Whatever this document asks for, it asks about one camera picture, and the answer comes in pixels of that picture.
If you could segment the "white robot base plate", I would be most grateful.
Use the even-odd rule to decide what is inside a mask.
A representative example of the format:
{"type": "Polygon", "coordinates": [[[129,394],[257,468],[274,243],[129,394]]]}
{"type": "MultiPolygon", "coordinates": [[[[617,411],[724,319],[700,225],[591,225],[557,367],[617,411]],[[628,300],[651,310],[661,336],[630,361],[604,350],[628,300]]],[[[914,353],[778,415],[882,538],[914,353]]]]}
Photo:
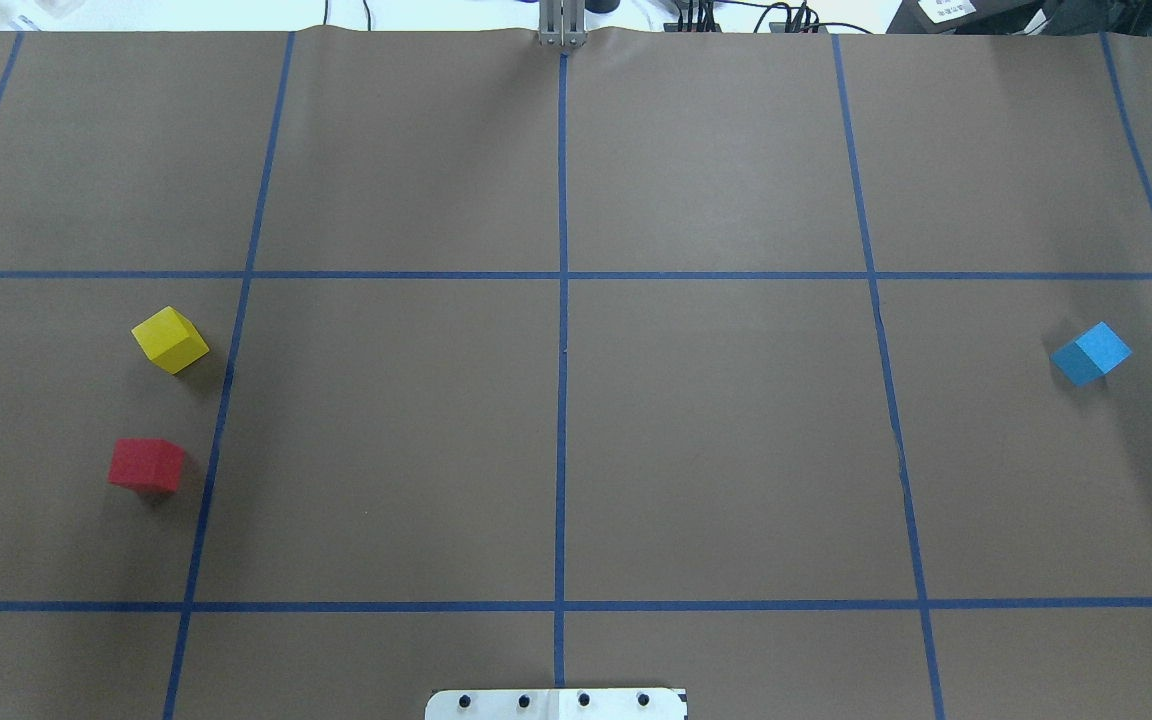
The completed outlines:
{"type": "Polygon", "coordinates": [[[687,719],[685,691],[645,688],[438,691],[425,719],[687,719]]]}

